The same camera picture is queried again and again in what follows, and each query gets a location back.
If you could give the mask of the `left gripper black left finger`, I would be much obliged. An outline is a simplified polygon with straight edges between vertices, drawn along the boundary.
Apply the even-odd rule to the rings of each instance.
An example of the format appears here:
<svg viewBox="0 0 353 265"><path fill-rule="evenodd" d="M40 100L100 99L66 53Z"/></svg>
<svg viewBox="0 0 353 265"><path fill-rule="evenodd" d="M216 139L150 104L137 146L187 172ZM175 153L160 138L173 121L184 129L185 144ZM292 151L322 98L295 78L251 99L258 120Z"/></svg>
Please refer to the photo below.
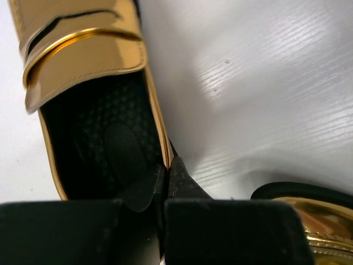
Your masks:
<svg viewBox="0 0 353 265"><path fill-rule="evenodd" d="M2 264L159 264L155 166L115 199L4 203Z"/></svg>

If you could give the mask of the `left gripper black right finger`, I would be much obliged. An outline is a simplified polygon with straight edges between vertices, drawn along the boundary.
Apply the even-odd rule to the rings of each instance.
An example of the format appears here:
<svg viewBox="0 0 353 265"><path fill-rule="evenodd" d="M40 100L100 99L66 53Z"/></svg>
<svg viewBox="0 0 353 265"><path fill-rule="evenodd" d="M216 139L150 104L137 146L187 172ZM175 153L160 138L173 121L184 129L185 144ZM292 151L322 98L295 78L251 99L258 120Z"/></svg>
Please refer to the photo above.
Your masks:
<svg viewBox="0 0 353 265"><path fill-rule="evenodd" d="M166 264L313 264L295 210L270 200L215 200L173 158L164 207Z"/></svg>

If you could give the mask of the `gold loafer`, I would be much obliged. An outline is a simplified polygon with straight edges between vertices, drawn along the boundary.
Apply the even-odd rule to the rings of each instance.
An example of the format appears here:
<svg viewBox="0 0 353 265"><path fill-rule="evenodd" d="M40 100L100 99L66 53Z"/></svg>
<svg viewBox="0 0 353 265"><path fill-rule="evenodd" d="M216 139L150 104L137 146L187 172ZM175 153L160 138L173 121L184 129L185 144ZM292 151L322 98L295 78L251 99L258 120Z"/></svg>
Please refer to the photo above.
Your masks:
<svg viewBox="0 0 353 265"><path fill-rule="evenodd" d="M315 264L352 264L352 196L316 185L274 182L252 199L287 203L301 218Z"/></svg>
<svg viewBox="0 0 353 265"><path fill-rule="evenodd" d="M25 107L63 200L152 200L173 153L137 1L10 1Z"/></svg>

